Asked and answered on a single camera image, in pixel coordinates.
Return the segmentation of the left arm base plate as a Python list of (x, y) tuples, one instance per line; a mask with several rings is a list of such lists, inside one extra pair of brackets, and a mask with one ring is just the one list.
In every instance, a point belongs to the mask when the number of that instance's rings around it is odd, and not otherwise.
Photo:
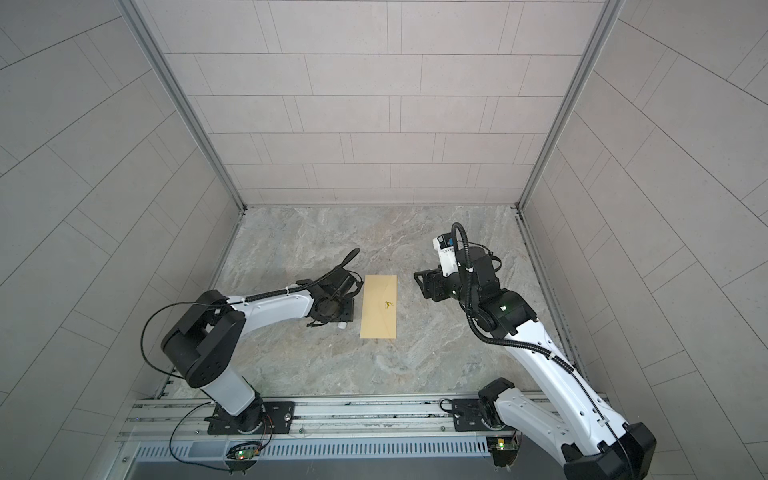
[(208, 423), (208, 435), (287, 434), (294, 410), (294, 402), (255, 399), (238, 415), (216, 404), (213, 413), (204, 420)]

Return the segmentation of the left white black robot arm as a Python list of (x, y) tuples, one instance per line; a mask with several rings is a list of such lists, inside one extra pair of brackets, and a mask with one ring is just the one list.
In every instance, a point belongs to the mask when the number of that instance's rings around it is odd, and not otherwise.
[(318, 280), (300, 280), (282, 290), (245, 297), (209, 290), (193, 301), (161, 348), (188, 386), (214, 401), (209, 430), (250, 434), (266, 424), (261, 395), (231, 365), (242, 337), (305, 318), (311, 327), (348, 323), (363, 284), (359, 274), (337, 266)]

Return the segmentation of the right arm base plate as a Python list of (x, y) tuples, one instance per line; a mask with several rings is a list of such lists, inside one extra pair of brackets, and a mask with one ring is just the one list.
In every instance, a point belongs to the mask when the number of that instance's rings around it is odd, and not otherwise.
[(496, 420), (491, 420), (485, 413), (479, 399), (448, 399), (449, 407), (441, 406), (453, 420), (457, 432), (512, 432), (514, 428)]

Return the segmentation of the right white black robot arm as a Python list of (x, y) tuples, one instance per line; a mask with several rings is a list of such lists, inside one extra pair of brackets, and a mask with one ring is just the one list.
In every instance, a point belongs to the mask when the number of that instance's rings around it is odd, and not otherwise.
[(532, 307), (503, 288), (493, 257), (482, 247), (457, 247), (448, 235), (434, 239), (440, 265), (415, 273), (423, 296), (453, 298), (475, 336), (501, 346), (534, 379), (553, 406), (529, 400), (511, 381), (499, 378), (479, 397), (486, 423), (509, 426), (533, 440), (569, 479), (643, 479), (657, 441), (643, 423), (628, 423), (563, 356)]

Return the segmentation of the yellow paper envelope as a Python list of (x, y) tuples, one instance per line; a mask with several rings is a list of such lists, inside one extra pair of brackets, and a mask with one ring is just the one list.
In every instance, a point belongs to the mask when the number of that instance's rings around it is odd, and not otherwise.
[(361, 339), (395, 339), (397, 276), (366, 275), (363, 288)]

